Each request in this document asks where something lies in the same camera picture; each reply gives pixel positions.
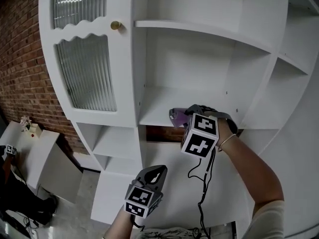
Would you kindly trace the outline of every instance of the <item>door knob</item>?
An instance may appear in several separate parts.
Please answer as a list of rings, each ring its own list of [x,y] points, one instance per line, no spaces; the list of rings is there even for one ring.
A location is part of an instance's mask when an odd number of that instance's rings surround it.
[[[122,23],[118,22],[118,21],[113,21],[111,23],[111,28],[113,30],[118,30],[121,27]]]

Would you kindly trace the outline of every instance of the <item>ribbed glass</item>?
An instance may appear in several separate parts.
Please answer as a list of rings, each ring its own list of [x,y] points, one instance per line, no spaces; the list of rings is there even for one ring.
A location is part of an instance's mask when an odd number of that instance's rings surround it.
[[[56,49],[74,107],[115,112],[107,36],[63,40]]]
[[[53,0],[54,28],[106,15],[106,0]]]

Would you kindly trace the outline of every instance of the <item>bracelet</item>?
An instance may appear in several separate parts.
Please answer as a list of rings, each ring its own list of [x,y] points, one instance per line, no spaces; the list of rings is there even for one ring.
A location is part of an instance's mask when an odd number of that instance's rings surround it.
[[[221,145],[218,147],[218,152],[222,151],[221,146],[222,146],[225,142],[227,142],[230,138],[232,138],[232,137],[234,137],[234,136],[236,136],[235,133],[232,134],[230,137],[228,137],[226,140],[224,140],[224,141],[221,143]]]

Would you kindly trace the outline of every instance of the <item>white cabinet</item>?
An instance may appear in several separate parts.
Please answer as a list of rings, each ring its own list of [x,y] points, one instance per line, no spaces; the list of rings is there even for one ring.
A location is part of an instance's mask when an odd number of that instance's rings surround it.
[[[146,151],[145,125],[172,126],[169,109],[226,112],[260,154],[311,77],[317,8],[313,0],[39,0],[54,89],[102,171],[92,217],[113,220],[121,201],[105,217],[100,207],[124,197],[114,180],[127,182],[155,160],[172,162]]]

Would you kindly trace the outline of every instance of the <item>gray floor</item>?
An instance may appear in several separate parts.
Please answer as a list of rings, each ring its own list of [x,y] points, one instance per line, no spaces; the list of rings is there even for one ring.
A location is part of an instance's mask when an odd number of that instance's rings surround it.
[[[90,219],[99,173],[84,171],[75,204],[60,200],[50,226],[36,229],[38,239],[101,239],[109,225]],[[214,239],[232,239],[231,226],[211,229]]]

